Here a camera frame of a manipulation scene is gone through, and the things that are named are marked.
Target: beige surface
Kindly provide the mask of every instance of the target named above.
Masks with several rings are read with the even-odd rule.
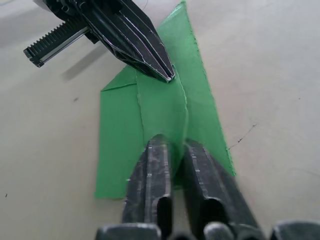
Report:
[[[60,21],[31,1],[5,2],[0,239],[94,239],[122,209],[121,200],[93,193],[99,93],[124,65],[82,38],[34,67],[22,50]],[[147,0],[136,2],[143,8]],[[159,25],[178,2],[149,0],[145,11]],[[259,223],[268,232],[278,220],[320,219],[320,2],[189,0],[188,7],[237,180]]]

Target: green cloth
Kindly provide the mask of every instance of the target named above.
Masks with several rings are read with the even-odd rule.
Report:
[[[163,83],[126,66],[101,91],[97,198],[123,198],[144,146],[157,134],[174,144],[177,172],[186,138],[203,144],[231,174],[231,156],[185,2],[157,30],[175,67]]]

